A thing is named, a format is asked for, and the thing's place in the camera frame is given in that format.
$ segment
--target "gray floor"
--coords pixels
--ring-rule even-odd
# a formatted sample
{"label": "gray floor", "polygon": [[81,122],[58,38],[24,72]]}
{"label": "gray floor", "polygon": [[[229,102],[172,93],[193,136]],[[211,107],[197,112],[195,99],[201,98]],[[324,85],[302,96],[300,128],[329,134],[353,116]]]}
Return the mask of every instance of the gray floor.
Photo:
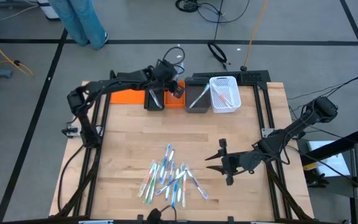
{"label": "gray floor", "polygon": [[[174,0],[94,0],[97,13],[111,40],[211,39],[215,25],[197,13],[178,11]],[[209,0],[219,6],[218,0]],[[358,0],[346,0],[358,25]],[[225,1],[223,13],[237,17],[246,2]],[[220,26],[217,39],[248,40],[263,1],[251,0],[244,17]],[[0,18],[22,8],[0,9]],[[209,11],[206,16],[214,19]],[[31,9],[0,22],[0,39],[59,39],[63,26],[49,22],[40,9]],[[341,3],[337,0],[269,1],[257,33],[257,40],[337,40],[357,41]],[[43,218],[49,213],[62,162],[66,139],[60,130],[71,118],[66,95],[83,80],[108,78],[109,70],[130,72],[154,64],[174,45],[111,44],[98,52],[89,46],[65,44],[47,99],[37,123],[29,152],[19,176],[4,221]],[[229,71],[244,63],[246,45],[219,45],[226,53]],[[56,44],[0,44],[12,59],[18,59],[35,72],[30,78],[9,65],[11,79],[0,78],[0,201],[29,127],[35,105],[47,76]],[[183,76],[196,72],[222,72],[206,45],[181,44],[186,51]],[[276,46],[254,45],[249,70],[269,70],[274,82],[284,82],[291,98],[358,76],[358,46]],[[291,100],[293,108],[316,95]],[[358,82],[353,82],[330,99],[339,115],[319,127],[340,136],[358,130]],[[335,139],[324,133],[310,133],[308,139]],[[350,218],[349,200],[320,189],[310,190],[316,218],[339,222]],[[335,212],[328,213],[330,208]]]}

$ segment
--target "black cable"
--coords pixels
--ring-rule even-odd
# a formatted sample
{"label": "black cable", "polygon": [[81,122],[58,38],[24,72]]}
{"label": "black cable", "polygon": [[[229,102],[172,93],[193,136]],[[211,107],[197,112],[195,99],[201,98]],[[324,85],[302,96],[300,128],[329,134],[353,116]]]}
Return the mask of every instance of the black cable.
{"label": "black cable", "polygon": [[[180,6],[180,3],[182,1],[185,3],[185,5],[183,7]],[[197,9],[199,7],[197,0],[177,0],[175,2],[175,6],[181,12],[195,12],[195,11],[197,11]]]}
{"label": "black cable", "polygon": [[[205,18],[205,17],[200,13],[200,8],[197,9],[197,12],[198,12],[198,14],[199,14],[204,20],[206,20],[206,21],[208,21],[208,22],[213,22],[213,23],[217,23],[217,24],[228,24],[228,23],[230,23],[230,22],[234,22],[234,21],[239,20],[239,19],[246,13],[246,10],[248,9],[249,2],[250,2],[250,0],[248,0],[247,5],[246,5],[246,8],[243,10],[243,12],[240,14],[240,16],[238,16],[237,18],[235,18],[235,19],[233,19],[233,20],[225,21],[225,22],[221,22],[219,19],[218,19],[218,21],[211,21],[211,20]],[[214,7],[214,9],[216,10],[216,12],[217,12],[219,15],[222,15],[222,12],[221,12],[222,9],[220,9],[220,10],[218,11],[218,10],[216,9],[216,7],[213,6],[213,5],[210,4],[210,3],[201,3],[201,4],[199,4],[199,6],[202,6],[202,5],[204,5],[204,4]]]}
{"label": "black cable", "polygon": [[343,87],[344,85],[347,85],[347,84],[349,84],[350,82],[353,82],[354,80],[357,80],[357,79],[358,79],[358,77],[355,77],[355,78],[353,78],[353,79],[351,79],[351,80],[349,80],[349,81],[343,83],[341,86],[337,87],[334,91],[332,91],[327,97],[329,97],[329,96],[331,96],[332,94],[334,94],[336,91],[338,91],[338,89],[340,89],[340,88]]}
{"label": "black cable", "polygon": [[171,47],[170,49],[168,49],[167,52],[165,53],[164,57],[162,57],[162,60],[164,61],[165,58],[167,57],[167,55],[169,54],[169,52],[171,52],[171,50],[173,50],[173,49],[178,49],[178,50],[180,50],[180,51],[182,52],[182,54],[183,54],[183,56],[182,56],[182,58],[180,59],[179,62],[177,62],[177,63],[171,63],[172,65],[179,65],[180,63],[182,63],[182,62],[185,60],[185,57],[186,57],[185,50],[183,50],[183,48],[181,48],[181,47]]}
{"label": "black cable", "polygon": [[68,159],[68,161],[66,162],[65,166],[63,167],[62,173],[60,174],[60,180],[59,180],[59,187],[57,190],[57,208],[59,210],[59,212],[62,211],[62,207],[60,206],[60,197],[62,194],[62,183],[63,183],[63,176],[65,174],[65,171],[67,169],[68,164],[71,162],[71,160],[74,159],[74,157],[76,155],[78,155],[78,153],[80,153],[81,149],[84,147],[84,145],[82,145],[79,149],[77,149],[76,152],[74,152],[74,154]]}
{"label": "black cable", "polygon": [[277,160],[278,162],[281,162],[282,164],[290,165],[291,162],[290,162],[290,159],[288,158],[288,155],[287,155],[286,151],[285,151],[284,153],[285,153],[285,156],[287,157],[287,162],[285,162],[284,160],[282,160],[280,157],[274,156],[274,155],[269,154],[269,153],[261,153],[261,155],[263,155],[263,156],[269,156],[269,157],[271,157],[271,158],[274,158],[274,159]]}
{"label": "black cable", "polygon": [[185,72],[185,68],[183,68],[182,66],[180,66],[180,65],[173,65],[173,66],[181,69],[181,72],[178,72],[178,75],[181,75]]}
{"label": "black cable", "polygon": [[344,174],[338,172],[336,169],[332,168],[332,167],[329,166],[327,163],[321,162],[321,161],[319,161],[318,159],[315,159],[315,158],[313,158],[313,157],[307,155],[306,153],[304,153],[304,152],[300,151],[299,149],[296,149],[296,148],[294,148],[294,147],[292,147],[292,146],[288,146],[288,147],[294,149],[294,150],[295,150],[296,152],[298,152],[300,155],[306,156],[307,158],[309,158],[309,159],[311,159],[311,160],[313,160],[313,161],[315,161],[315,162],[319,162],[319,163],[321,163],[322,165],[324,165],[324,166],[330,168],[330,169],[331,169],[332,171],[334,171],[336,174],[340,175],[341,177],[346,178],[346,179],[347,179],[348,181],[350,181],[353,185],[358,186],[358,183],[357,183],[356,181],[352,180],[352,179],[349,178],[349,177],[346,177]]}
{"label": "black cable", "polygon": [[[304,120],[301,119],[301,118],[299,118],[299,119],[301,119],[301,123],[300,123],[297,127],[295,127],[294,129],[297,129],[297,128],[299,128],[302,124],[305,124],[305,120],[306,120],[306,121],[309,120],[312,116],[313,116],[313,112],[310,113],[310,115],[309,115],[306,119],[304,119]],[[288,165],[290,164],[290,158],[289,158],[289,156],[288,156],[288,154],[287,154],[287,149],[286,149],[286,145],[285,145],[285,140],[287,139],[287,137],[288,137],[289,135],[290,135],[290,133],[287,133],[287,134],[285,135],[285,137],[284,137],[284,139],[283,139],[283,142],[282,142],[282,145],[281,145],[280,150],[279,150],[279,154],[281,154],[281,152],[284,151],[285,157],[286,157],[287,160],[288,160]]]}
{"label": "black cable", "polygon": [[[223,6],[223,0],[221,0],[221,6],[219,7],[219,11],[218,11],[218,21],[221,19],[222,6]],[[217,22],[217,23],[216,23],[215,36],[214,36],[213,42],[215,42],[215,40],[216,40],[216,34],[218,33],[218,27],[219,27],[219,23]]]}
{"label": "black cable", "polygon": [[167,205],[167,206],[165,206],[163,209],[161,209],[161,213],[163,212],[163,211],[165,211],[167,208],[169,208],[169,207],[171,207],[171,208],[173,208],[173,212],[175,212],[175,221],[177,220],[177,210],[175,209],[175,207],[174,206],[172,206],[172,205]]}
{"label": "black cable", "polygon": [[347,141],[351,141],[351,142],[353,142],[353,143],[358,144],[357,141],[354,141],[354,140],[351,140],[351,139],[348,139],[348,138],[339,136],[339,135],[334,134],[334,133],[330,133],[329,131],[325,131],[325,130],[319,129],[319,128],[316,128],[316,127],[314,127],[314,126],[310,126],[310,127],[313,128],[313,129],[315,129],[315,130],[317,130],[317,131],[321,131],[321,132],[324,132],[324,133],[326,133],[326,134],[329,134],[329,135],[332,135],[332,136],[335,136],[335,137],[338,137],[338,138],[343,138],[343,139],[345,139],[345,140],[347,140]]}
{"label": "black cable", "polygon": [[311,92],[311,93],[302,94],[302,95],[299,95],[299,96],[296,96],[296,97],[293,97],[293,98],[287,98],[287,100],[294,100],[294,99],[300,98],[300,97],[302,97],[302,96],[308,96],[308,95],[312,95],[313,93],[319,93],[319,92],[322,92],[322,91],[327,90],[327,89],[329,89],[329,88],[335,88],[335,87],[337,87],[337,86],[339,86],[339,85],[342,85],[342,84],[344,84],[344,83],[336,84],[336,85],[327,87],[327,88],[325,88],[325,89],[323,89],[323,90],[313,91],[313,92]]}
{"label": "black cable", "polygon": [[[339,87],[333,88],[332,90],[329,90],[329,91],[327,91],[326,93],[323,93],[323,94],[317,96],[317,97],[320,97],[320,96],[324,96],[324,95],[327,95],[327,94],[328,94],[327,97],[329,97],[329,96],[331,96],[335,91],[337,91],[338,89],[340,89],[341,87],[343,87],[343,86],[345,86],[345,85],[349,84],[350,82],[353,82],[354,80],[357,80],[357,79],[358,79],[358,77],[355,77],[355,78],[352,78],[351,80],[349,80],[349,81],[347,81],[347,82],[340,83],[340,84],[337,84],[337,85],[334,85],[334,86],[330,86],[330,87],[327,87],[327,88],[325,88],[325,89],[323,89],[323,90],[318,90],[318,91],[315,91],[315,92],[307,93],[307,94],[305,94],[305,95],[296,96],[296,97],[294,97],[294,98],[288,98],[287,100],[294,100],[294,99],[299,98],[299,97],[302,97],[302,96],[308,96],[308,95],[310,95],[310,94],[318,93],[318,92],[321,92],[321,91],[324,91],[324,90],[327,90],[327,89],[329,89],[329,88],[333,88],[333,87],[339,85]],[[302,108],[302,107],[304,107],[304,106],[305,106],[305,105],[300,105],[300,106],[298,106],[295,110],[292,110],[292,112],[294,113],[294,115],[295,115],[295,111],[297,111],[298,109],[300,109],[300,108]]]}

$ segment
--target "cable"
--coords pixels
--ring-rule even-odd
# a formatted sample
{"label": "cable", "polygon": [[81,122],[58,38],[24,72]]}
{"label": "cable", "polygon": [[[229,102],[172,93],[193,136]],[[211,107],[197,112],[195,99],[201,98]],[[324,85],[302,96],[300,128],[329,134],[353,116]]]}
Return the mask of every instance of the cable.
{"label": "cable", "polygon": [[[297,128],[299,128],[302,124],[305,124],[305,120],[307,121],[307,120],[309,120],[311,117],[313,116],[313,113],[310,113],[310,115],[306,118],[306,119],[301,119],[300,121],[301,121],[301,123],[298,125],[298,126],[296,126],[295,128],[293,128],[293,129],[297,129]],[[285,154],[285,157],[287,158],[287,160],[288,160],[288,164],[287,165],[289,165],[290,164],[290,158],[289,158],[289,156],[288,156],[288,154],[287,154],[287,149],[286,149],[286,145],[285,145],[285,140],[287,139],[287,137],[288,137],[288,135],[289,135],[290,133],[286,133],[286,135],[285,135],[285,137],[284,137],[284,139],[283,139],[283,142],[282,142],[282,145],[280,146],[280,150],[279,150],[279,154],[281,154],[281,152],[282,151],[284,151],[284,154]]]}
{"label": "cable", "polygon": [[285,153],[285,156],[287,157],[287,162],[283,161],[280,157],[278,156],[274,156],[272,154],[268,154],[268,153],[261,153],[261,155],[264,155],[264,156],[270,156],[271,158],[274,158],[276,159],[278,162],[281,162],[282,164],[285,164],[285,165],[290,165],[291,162],[290,162],[290,159],[288,158],[288,155],[287,155],[287,152],[284,151]]}
{"label": "cable", "polygon": [[329,89],[329,88],[335,88],[335,87],[337,87],[337,86],[339,86],[339,85],[342,85],[342,84],[344,84],[344,83],[336,84],[336,85],[333,85],[333,86],[327,87],[327,88],[322,89],[322,90],[318,90],[318,91],[313,91],[313,92],[311,92],[311,93],[302,94],[302,95],[299,95],[299,96],[296,96],[296,97],[293,97],[293,98],[287,98],[287,100],[295,100],[295,99],[297,99],[297,98],[301,98],[301,97],[303,97],[303,96],[312,95],[313,93],[319,93],[319,92],[322,92],[322,91],[327,90],[327,89]]}
{"label": "cable", "polygon": [[313,158],[313,157],[307,155],[306,153],[304,153],[304,152],[300,151],[299,149],[296,149],[296,148],[294,148],[294,147],[292,147],[292,146],[288,146],[288,147],[294,149],[294,150],[295,150],[296,152],[298,152],[300,155],[306,156],[307,158],[309,158],[309,159],[311,159],[311,160],[313,160],[313,161],[315,161],[315,162],[319,162],[319,163],[321,163],[322,165],[324,165],[324,166],[330,168],[332,171],[334,171],[335,173],[337,173],[337,174],[340,175],[341,177],[346,178],[346,179],[347,179],[350,183],[352,183],[353,185],[358,186],[358,183],[357,183],[356,181],[352,180],[352,179],[349,178],[349,177],[346,177],[346,176],[343,175],[342,173],[338,172],[336,169],[334,169],[334,168],[332,168],[331,166],[329,166],[327,163],[321,162],[321,161],[319,161],[318,159],[315,159],[315,158]]}
{"label": "cable", "polygon": [[[332,90],[329,90],[329,91],[327,91],[326,93],[323,93],[323,94],[317,96],[317,97],[320,97],[320,96],[324,96],[324,95],[327,95],[327,94],[328,94],[326,97],[329,97],[329,96],[331,96],[333,93],[335,93],[335,91],[337,91],[338,89],[342,88],[343,86],[345,86],[345,85],[349,84],[350,82],[353,82],[354,80],[357,80],[357,79],[358,79],[358,77],[355,77],[355,78],[352,78],[351,80],[349,80],[349,81],[347,81],[347,82],[340,83],[340,84],[337,84],[337,85],[334,85],[334,86],[330,86],[330,87],[327,87],[327,88],[325,88],[325,89],[323,89],[323,90],[318,90],[318,91],[314,91],[314,92],[311,92],[311,93],[307,93],[307,94],[305,94],[305,95],[300,95],[300,96],[297,96],[297,97],[294,97],[294,98],[289,98],[289,99],[287,99],[287,100],[293,100],[293,99],[299,98],[299,97],[301,97],[301,96],[307,96],[307,95],[310,95],[310,94],[313,94],[313,93],[318,93],[318,92],[327,90],[328,88],[332,88],[332,87],[335,87],[335,86],[338,86],[338,85],[339,85],[338,87],[333,88]],[[293,110],[293,109],[290,107],[291,110],[292,110],[292,113],[294,114],[295,117],[296,117],[295,111],[297,111],[298,109],[300,109],[300,108],[302,108],[302,107],[304,107],[304,106],[305,106],[305,105],[300,105],[300,106],[298,106],[295,110]]]}
{"label": "cable", "polygon": [[216,10],[216,14],[220,14],[220,15],[223,17],[221,10],[218,11],[218,9],[216,9],[216,7],[213,6],[213,5],[210,4],[210,3],[201,3],[201,4],[199,4],[200,7],[197,9],[197,12],[198,12],[198,14],[199,14],[204,20],[206,20],[206,21],[208,21],[208,22],[213,22],[213,23],[217,23],[217,24],[228,24],[228,23],[230,23],[230,22],[234,22],[234,21],[239,20],[239,19],[246,13],[246,10],[248,9],[249,2],[250,2],[250,0],[248,0],[247,5],[246,5],[246,8],[243,10],[243,12],[240,14],[240,16],[238,16],[237,18],[232,19],[232,20],[230,20],[230,21],[226,20],[226,22],[221,22],[220,20],[218,20],[218,21],[211,21],[211,20],[205,18],[205,17],[200,13],[200,7],[201,7],[202,5],[209,5],[209,6],[214,7],[214,9]]}
{"label": "cable", "polygon": [[32,3],[32,2],[29,2],[28,0],[24,0],[24,1],[27,2],[27,3],[29,3],[29,4],[31,4],[31,5],[37,5],[37,6],[38,6],[37,3]]}
{"label": "cable", "polygon": [[181,50],[181,52],[183,54],[183,56],[179,62],[171,63],[172,65],[179,65],[180,63],[182,63],[185,60],[185,57],[186,57],[185,50],[183,50],[183,48],[181,48],[181,47],[171,47],[170,49],[168,49],[167,52],[165,53],[164,57],[162,57],[162,60],[164,61],[165,58],[167,57],[167,55],[169,54],[169,52],[171,52],[171,50],[173,50],[173,49],[179,49],[179,50]]}
{"label": "cable", "polygon": [[269,1],[269,0],[265,0],[265,4],[264,4],[264,6],[263,6],[263,8],[262,8],[262,10],[260,11],[260,14],[259,14],[258,21],[256,22],[256,25],[255,25],[255,27],[254,27],[254,30],[252,31],[251,39],[250,39],[249,45],[248,45],[248,51],[247,51],[246,61],[244,62],[244,66],[245,66],[245,67],[247,66],[247,63],[248,63],[248,58],[249,58],[249,53],[250,53],[250,51],[251,51],[252,41],[253,41],[253,39],[254,39],[254,37],[255,37],[257,31],[258,31],[258,26],[259,26],[259,23],[260,23],[260,21],[261,21],[261,19],[262,19],[262,16],[263,16],[264,13],[265,13],[266,6],[267,6],[267,2],[268,2],[268,1]]}
{"label": "cable", "polygon": [[57,208],[58,208],[59,212],[62,211],[62,207],[60,206],[60,197],[62,194],[63,175],[65,174],[68,164],[71,162],[71,160],[74,159],[74,157],[76,155],[78,155],[78,153],[80,153],[81,149],[83,149],[83,148],[84,148],[84,145],[82,145],[79,149],[77,149],[77,151],[74,152],[74,154],[67,160],[65,166],[63,167],[62,173],[60,174],[59,187],[57,190]]}
{"label": "cable", "polygon": [[9,63],[11,63],[13,66],[15,66],[17,69],[19,69],[21,72],[23,72],[23,73],[26,74],[26,75],[29,75],[29,74],[27,74],[23,69],[21,69],[18,65],[16,65],[8,56],[6,56],[1,49],[0,49],[0,54],[1,54]]}
{"label": "cable", "polygon": [[358,79],[358,77],[355,77],[355,78],[353,78],[353,79],[351,79],[351,80],[349,80],[349,81],[343,83],[341,86],[337,87],[334,91],[332,91],[327,97],[329,97],[329,96],[331,96],[332,94],[334,94],[334,93],[335,93],[336,91],[338,91],[338,89],[340,89],[341,87],[343,87],[343,86],[345,86],[345,85],[349,84],[350,82],[353,82],[354,80],[357,80],[357,79]]}
{"label": "cable", "polygon": [[173,65],[173,66],[181,69],[181,72],[179,72],[178,75],[181,75],[185,72],[185,68],[183,68],[182,66],[180,66],[180,65]]}
{"label": "cable", "polygon": [[[15,60],[13,61],[16,65],[18,66],[23,66],[32,76],[34,76],[34,73],[27,67],[25,66],[24,64],[20,63],[19,61]],[[0,64],[4,64],[4,63],[10,63],[9,61],[3,61],[3,62],[0,62]]]}
{"label": "cable", "polygon": [[163,213],[167,208],[171,207],[173,209],[173,212],[175,212],[175,221],[177,220],[177,210],[172,205],[167,205],[163,209],[161,209],[161,213]]}
{"label": "cable", "polygon": [[21,10],[20,12],[18,12],[18,13],[16,13],[16,14],[13,14],[13,15],[11,15],[11,16],[2,18],[2,19],[0,19],[0,22],[1,22],[1,21],[4,21],[4,20],[6,20],[6,19],[10,19],[10,18],[12,18],[12,17],[18,16],[19,14],[22,14],[23,12],[26,12],[26,11],[28,11],[28,10],[30,10],[30,9],[34,9],[34,8],[36,8],[36,7],[38,7],[38,4],[37,4],[36,6],[31,6],[31,7],[28,7],[27,9],[23,9],[23,10]]}
{"label": "cable", "polygon": [[221,19],[221,14],[222,14],[222,6],[223,6],[223,0],[221,0],[221,6],[219,7],[219,11],[218,11],[218,22],[216,23],[215,36],[213,42],[215,42],[216,34],[218,34],[219,20]]}

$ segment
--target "toothbrush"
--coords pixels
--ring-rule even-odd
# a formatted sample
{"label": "toothbrush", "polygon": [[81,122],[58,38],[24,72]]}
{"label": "toothbrush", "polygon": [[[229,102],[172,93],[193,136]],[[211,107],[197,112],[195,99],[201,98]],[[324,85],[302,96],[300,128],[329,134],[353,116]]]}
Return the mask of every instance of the toothbrush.
{"label": "toothbrush", "polygon": [[137,194],[138,197],[141,197],[144,193],[144,190],[146,189],[147,184],[149,183],[150,180],[150,176],[152,175],[152,172],[155,169],[156,164],[153,164],[151,169],[149,170],[149,174],[147,174],[146,180],[145,182],[142,184],[142,186],[140,187],[139,193]]}
{"label": "toothbrush", "polygon": [[174,207],[174,208],[175,208],[175,200],[177,197],[177,190],[178,190],[178,182],[176,181],[175,186],[173,186],[173,193],[172,193],[173,195],[172,195],[172,204],[171,204],[172,207]]}
{"label": "toothbrush", "polygon": [[[185,165],[184,164],[181,164],[180,165],[180,171],[184,171],[185,170]],[[183,185],[183,179],[180,179],[178,181],[179,185],[178,185],[178,202],[180,202],[180,196],[181,196],[181,187]]]}
{"label": "toothbrush", "polygon": [[218,96],[219,96],[219,98],[222,100],[222,102],[223,102],[229,109],[231,109],[231,108],[232,108],[232,105],[231,105],[230,101],[229,101],[228,99],[226,99],[226,97],[224,97],[224,96],[222,95],[222,93],[219,92],[218,87],[215,85],[215,83],[212,83],[211,85],[212,85],[212,87],[213,87],[212,90],[213,90],[216,94],[218,94]]}
{"label": "toothbrush", "polygon": [[158,168],[160,168],[160,165],[157,165],[157,167],[156,167],[155,170],[154,170],[152,180],[150,181],[149,187],[147,188],[147,191],[146,191],[146,197],[144,198],[144,203],[147,203],[147,202],[148,202],[148,201],[147,201],[147,198],[149,197],[150,188],[151,188],[153,182],[155,183],[155,176],[157,175]]}
{"label": "toothbrush", "polygon": [[171,145],[168,144],[167,150],[165,151],[164,161],[162,162],[162,167],[160,171],[160,184],[164,184],[165,181],[164,173],[165,173],[165,167],[167,166],[168,153],[170,152],[170,150],[171,150]]}
{"label": "toothbrush", "polygon": [[[173,162],[172,159],[173,159],[173,153],[175,152],[175,149],[173,148],[171,150],[171,154],[169,155],[169,158],[168,158],[168,162],[167,162],[167,165],[166,167],[168,168],[168,166],[171,165],[171,163]],[[164,173],[164,180],[165,180],[165,177],[167,176],[167,173],[168,173],[168,169],[165,169],[165,173]]]}
{"label": "toothbrush", "polygon": [[[168,180],[168,182],[171,182],[171,180],[172,180],[174,168],[175,168],[175,163],[173,161],[171,161],[171,171],[169,172],[169,180]],[[168,186],[167,191],[165,192],[165,200],[169,199],[170,191],[171,191],[171,187]]]}
{"label": "toothbrush", "polygon": [[201,99],[201,97],[204,96],[204,94],[209,90],[209,84],[207,84],[204,88],[204,91],[197,97],[197,99],[195,99],[191,105],[189,106],[189,108],[194,107],[194,105]]}
{"label": "toothbrush", "polygon": [[152,203],[153,201],[153,194],[154,194],[154,188],[155,188],[155,180],[157,179],[157,172],[155,173],[154,178],[152,179],[152,191],[150,194],[150,198],[149,198],[149,203]]}
{"label": "toothbrush", "polygon": [[183,199],[181,201],[181,206],[183,208],[186,207],[186,178],[187,178],[187,172],[186,174],[183,176]]}
{"label": "toothbrush", "polygon": [[179,175],[177,175],[173,180],[171,180],[169,183],[167,183],[165,187],[163,187],[162,189],[158,190],[155,194],[156,195],[161,194],[167,187],[169,187],[170,185],[175,183],[180,177],[182,177],[185,174],[186,174],[186,170],[181,172]]}
{"label": "toothbrush", "polygon": [[154,103],[159,107],[159,108],[162,108],[160,102],[158,102],[158,98],[157,96],[155,95],[154,91],[153,90],[149,90],[149,93],[152,95],[152,98],[154,100]]}
{"label": "toothbrush", "polygon": [[187,169],[187,174],[193,180],[194,184],[196,185],[197,189],[201,192],[202,196],[205,199],[208,199],[208,194],[201,188],[200,183],[197,181],[196,177],[193,176],[193,174],[190,172],[189,169]]}

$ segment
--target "leg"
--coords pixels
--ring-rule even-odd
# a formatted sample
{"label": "leg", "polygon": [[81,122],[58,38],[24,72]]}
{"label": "leg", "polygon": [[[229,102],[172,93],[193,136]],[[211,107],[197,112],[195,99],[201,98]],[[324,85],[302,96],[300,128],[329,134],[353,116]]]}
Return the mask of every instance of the leg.
{"label": "leg", "polygon": [[69,35],[79,45],[85,46],[88,43],[88,39],[69,0],[49,0],[49,3],[59,15]]}
{"label": "leg", "polygon": [[78,18],[80,18],[92,48],[99,50],[106,41],[106,31],[94,11],[92,0],[70,0],[70,2]]}

